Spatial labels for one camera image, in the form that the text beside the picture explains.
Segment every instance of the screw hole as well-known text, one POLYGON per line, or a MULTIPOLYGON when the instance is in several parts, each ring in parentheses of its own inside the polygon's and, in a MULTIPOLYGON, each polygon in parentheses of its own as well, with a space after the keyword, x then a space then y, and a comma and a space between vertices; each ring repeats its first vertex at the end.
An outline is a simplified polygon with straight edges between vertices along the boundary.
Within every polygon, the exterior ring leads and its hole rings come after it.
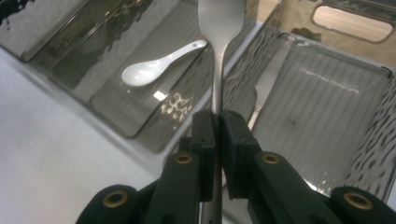
POLYGON ((263 155, 262 160, 270 164, 279 163, 279 158, 275 155, 269 155, 269 154, 263 155))
POLYGON ((128 199, 128 194, 123 190, 116 190, 106 195, 103 205, 108 208, 115 208, 123 205, 128 199))
POLYGON ((356 192, 345 193, 344 199, 352 206, 362 210, 369 210, 373 208, 373 203, 369 199, 356 192))
POLYGON ((192 161, 192 157, 188 155, 179 155, 176 157, 176 162, 180 164, 190 163, 192 161))

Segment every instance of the brass screw insert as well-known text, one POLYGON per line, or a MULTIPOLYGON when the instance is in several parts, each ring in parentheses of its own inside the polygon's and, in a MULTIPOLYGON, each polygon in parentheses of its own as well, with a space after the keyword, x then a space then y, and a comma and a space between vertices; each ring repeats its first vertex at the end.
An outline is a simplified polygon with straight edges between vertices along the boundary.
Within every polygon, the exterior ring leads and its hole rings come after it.
POLYGON ((262 160, 270 164, 279 163, 279 158, 276 155, 265 154, 262 156, 262 160))
POLYGON ((355 206, 362 210, 369 210, 373 208, 373 203, 370 200, 356 192, 345 193, 344 199, 352 206, 355 206))
POLYGON ((103 205, 109 208, 115 208, 123 205, 128 200, 128 194, 123 190, 116 190, 106 195, 103 199, 103 205))
POLYGON ((192 161, 192 157, 189 155, 179 155, 176 157, 176 162, 180 164, 187 164, 192 161))

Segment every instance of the spoon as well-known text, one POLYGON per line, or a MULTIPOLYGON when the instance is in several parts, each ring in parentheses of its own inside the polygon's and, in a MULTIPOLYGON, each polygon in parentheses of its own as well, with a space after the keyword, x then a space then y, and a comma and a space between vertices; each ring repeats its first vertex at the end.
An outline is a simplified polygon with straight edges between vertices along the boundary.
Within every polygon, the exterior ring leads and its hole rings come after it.
POLYGON ((206 43, 205 40, 197 40, 161 59, 132 64, 122 72, 122 81, 134 87, 147 85, 157 79, 176 59, 190 51, 203 48, 206 43))

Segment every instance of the white ceramic spoon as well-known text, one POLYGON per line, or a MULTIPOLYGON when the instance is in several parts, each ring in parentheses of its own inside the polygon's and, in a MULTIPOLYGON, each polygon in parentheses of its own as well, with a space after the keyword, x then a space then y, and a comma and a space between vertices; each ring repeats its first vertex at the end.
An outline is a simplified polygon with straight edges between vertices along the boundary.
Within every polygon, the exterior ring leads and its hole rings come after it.
POLYGON ((203 48, 206 43, 205 40, 197 40, 161 59, 132 64, 122 72, 122 81, 135 87, 147 85, 157 79, 176 59, 190 51, 203 48))

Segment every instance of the metal fork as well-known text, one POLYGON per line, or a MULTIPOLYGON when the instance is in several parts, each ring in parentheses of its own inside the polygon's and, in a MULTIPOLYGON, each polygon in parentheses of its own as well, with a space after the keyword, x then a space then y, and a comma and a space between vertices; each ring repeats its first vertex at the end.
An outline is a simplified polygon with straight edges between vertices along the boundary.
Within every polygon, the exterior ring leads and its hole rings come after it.
MULTIPOLYGON (((209 41, 215 54, 212 82, 211 111, 216 115, 215 131, 219 136, 219 115, 222 110, 222 80, 224 53, 231 41, 241 32, 245 19, 246 0, 200 0, 198 18, 201 33, 209 41)), ((221 224, 221 167, 219 153, 215 156, 213 199, 204 203, 202 224, 221 224)))

